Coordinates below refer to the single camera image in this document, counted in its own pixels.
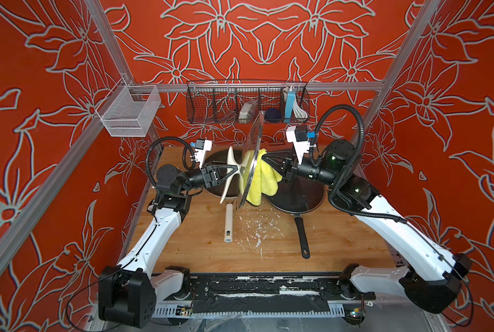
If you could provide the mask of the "glass lid with white handle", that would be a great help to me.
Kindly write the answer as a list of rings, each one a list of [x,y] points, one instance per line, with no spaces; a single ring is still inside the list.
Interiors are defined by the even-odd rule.
[[[260,145],[262,142],[262,133],[264,126],[264,112],[261,111],[256,116],[251,130],[249,131],[245,143],[242,145],[242,160],[241,163],[235,160],[233,147],[229,147],[226,161],[226,184],[223,189],[223,194],[220,203],[226,199],[228,189],[235,176],[238,176],[238,192],[236,198],[236,209],[239,210],[246,203],[248,193],[251,189],[253,177],[258,163]]]

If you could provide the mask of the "yellow microfiber cloth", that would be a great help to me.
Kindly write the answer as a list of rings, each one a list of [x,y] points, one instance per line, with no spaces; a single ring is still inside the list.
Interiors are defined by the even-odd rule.
[[[246,201],[254,206],[259,206],[262,203],[262,195],[274,196],[277,193],[278,184],[282,178],[265,177],[264,169],[271,167],[266,161],[262,160],[262,156],[266,153],[265,149],[259,151],[256,166],[252,172],[254,151],[251,149],[244,152],[243,161],[240,164],[238,182],[241,194],[239,207],[243,206]]]

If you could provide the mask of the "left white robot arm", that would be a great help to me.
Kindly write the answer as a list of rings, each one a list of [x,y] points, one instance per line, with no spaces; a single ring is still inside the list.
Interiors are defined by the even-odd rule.
[[[164,142],[179,142],[192,165],[180,171],[164,164],[153,170],[151,155]],[[117,325],[145,327],[159,302],[170,296],[184,300],[193,295],[188,268],[170,266],[154,275],[153,270],[174,232],[186,218],[192,190],[225,185],[241,174],[244,166],[235,159],[224,164],[205,163],[205,154],[212,148],[210,141],[188,143],[166,136],[154,141],[145,157],[145,172],[155,189],[150,203],[152,220],[136,245],[115,265],[107,266],[98,280],[97,312],[100,320]]]

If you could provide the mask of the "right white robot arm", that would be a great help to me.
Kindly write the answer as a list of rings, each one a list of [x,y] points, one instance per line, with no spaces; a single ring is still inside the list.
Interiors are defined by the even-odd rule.
[[[338,139],[319,155],[320,129],[336,111],[347,111],[356,120],[357,139]],[[402,217],[377,188],[354,174],[366,137],[362,115],[350,105],[330,108],[313,131],[293,127],[288,135],[296,149],[293,157],[271,152],[262,159],[285,179],[303,178],[327,188],[327,200],[340,212],[356,217],[391,245],[407,262],[401,268],[368,268],[350,264],[339,277],[341,294],[387,293],[410,300],[420,309],[440,314],[457,300],[472,262],[466,254],[453,254],[435,243]]]

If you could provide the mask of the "black frying pan with lid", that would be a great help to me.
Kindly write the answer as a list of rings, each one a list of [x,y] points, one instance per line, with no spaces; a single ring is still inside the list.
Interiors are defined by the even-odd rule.
[[[282,163],[267,160],[266,155],[262,157],[274,170],[282,175]],[[325,199],[325,187],[297,174],[294,181],[286,183],[281,180],[278,191],[274,196],[265,196],[266,200],[278,210],[291,214],[297,228],[300,251],[304,259],[311,257],[303,215],[317,209]]]

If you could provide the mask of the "dark blue round object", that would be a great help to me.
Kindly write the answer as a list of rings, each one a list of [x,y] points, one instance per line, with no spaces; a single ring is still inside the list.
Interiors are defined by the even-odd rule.
[[[268,123],[279,123],[282,120],[282,115],[279,109],[270,108],[265,111],[264,118]]]

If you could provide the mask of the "white packet in basket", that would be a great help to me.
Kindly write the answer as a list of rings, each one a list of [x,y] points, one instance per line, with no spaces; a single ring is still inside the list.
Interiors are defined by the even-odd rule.
[[[247,124],[251,122],[251,120],[255,117],[257,107],[258,107],[258,101],[256,100],[250,100],[245,102],[239,112],[238,123]]]

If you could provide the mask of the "blue white bottle in basket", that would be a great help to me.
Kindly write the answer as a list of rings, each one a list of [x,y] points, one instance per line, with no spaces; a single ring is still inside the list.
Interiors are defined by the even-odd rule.
[[[293,87],[285,87],[283,89],[284,99],[286,102],[284,109],[284,122],[290,123],[295,105],[295,91]]]

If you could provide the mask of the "clear plastic wall bin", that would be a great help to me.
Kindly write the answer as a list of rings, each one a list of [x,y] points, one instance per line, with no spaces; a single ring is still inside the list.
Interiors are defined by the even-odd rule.
[[[148,134],[161,104],[156,87],[140,90],[119,86],[96,113],[110,136],[140,138]]]

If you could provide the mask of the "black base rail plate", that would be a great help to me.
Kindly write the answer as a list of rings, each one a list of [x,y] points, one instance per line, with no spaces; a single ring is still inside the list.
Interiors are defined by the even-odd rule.
[[[330,304],[345,308],[376,299],[345,287],[338,272],[193,273],[187,295],[167,299],[186,302],[196,314],[328,313]]]

